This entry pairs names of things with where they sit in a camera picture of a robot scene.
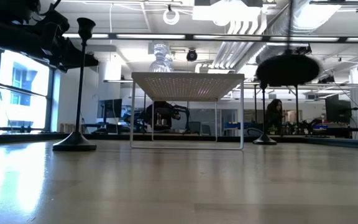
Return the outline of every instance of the security camera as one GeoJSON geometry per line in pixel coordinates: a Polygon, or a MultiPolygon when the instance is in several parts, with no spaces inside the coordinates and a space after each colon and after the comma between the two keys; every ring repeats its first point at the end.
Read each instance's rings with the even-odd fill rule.
{"type": "Polygon", "coordinates": [[[189,52],[187,53],[187,57],[186,57],[188,62],[194,62],[195,60],[197,60],[197,53],[195,49],[190,49],[189,52]]]}

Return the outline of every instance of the person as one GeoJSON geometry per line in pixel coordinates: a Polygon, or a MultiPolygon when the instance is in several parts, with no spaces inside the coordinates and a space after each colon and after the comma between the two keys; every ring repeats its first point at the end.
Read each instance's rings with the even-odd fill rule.
{"type": "Polygon", "coordinates": [[[180,114],[175,113],[173,106],[166,101],[155,101],[154,102],[154,113],[153,111],[153,104],[146,108],[146,113],[150,116],[149,124],[152,122],[152,114],[154,114],[154,124],[157,124],[157,114],[160,115],[160,119],[166,119],[167,125],[163,126],[154,126],[154,130],[162,131],[168,130],[172,127],[172,119],[180,120],[180,114]]]}
{"type": "Polygon", "coordinates": [[[283,124],[283,109],[281,100],[274,99],[271,103],[267,105],[266,121],[267,129],[274,125],[277,128],[277,131],[281,132],[283,124]]]}

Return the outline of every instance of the perforated tabletop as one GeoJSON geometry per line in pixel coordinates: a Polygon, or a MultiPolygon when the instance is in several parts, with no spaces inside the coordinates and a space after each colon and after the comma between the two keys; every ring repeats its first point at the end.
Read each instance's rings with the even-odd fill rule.
{"type": "Polygon", "coordinates": [[[216,101],[243,82],[244,75],[133,72],[132,79],[155,101],[216,101]]]}

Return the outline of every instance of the black candlestick holder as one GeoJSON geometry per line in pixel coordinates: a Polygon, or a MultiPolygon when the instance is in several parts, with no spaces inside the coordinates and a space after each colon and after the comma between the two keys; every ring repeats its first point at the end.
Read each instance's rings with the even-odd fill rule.
{"type": "Polygon", "coordinates": [[[77,114],[75,121],[75,131],[72,132],[67,138],[53,145],[54,151],[92,151],[96,150],[96,144],[89,142],[81,133],[80,133],[80,114],[81,114],[81,97],[82,97],[82,86],[84,79],[84,66],[85,66],[85,48],[86,41],[92,38],[92,30],[95,27],[95,23],[87,18],[78,18],[77,19],[79,29],[78,34],[82,39],[82,56],[83,62],[81,64],[80,72],[80,87],[78,88],[78,102],[77,102],[77,114]]]}

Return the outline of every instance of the white table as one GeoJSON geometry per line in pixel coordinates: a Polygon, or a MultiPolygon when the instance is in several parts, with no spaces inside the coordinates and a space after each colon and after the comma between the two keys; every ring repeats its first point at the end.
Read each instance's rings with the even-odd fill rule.
{"type": "MultiPolygon", "coordinates": [[[[241,111],[244,111],[244,75],[243,74],[209,74],[209,73],[154,73],[132,72],[132,111],[135,108],[135,89],[139,85],[145,94],[152,100],[154,113],[154,101],[209,101],[215,102],[215,137],[218,140],[218,101],[229,91],[240,84],[241,111]]],[[[244,113],[241,115],[241,133],[244,130],[244,113]]],[[[131,113],[130,145],[139,149],[215,149],[200,147],[147,147],[135,146],[134,143],[134,113],[131,113]]],[[[152,126],[152,139],[154,140],[154,126],[152,126]]],[[[242,149],[244,147],[244,135],[240,135],[240,146],[237,148],[223,147],[219,149],[242,149]]]]}

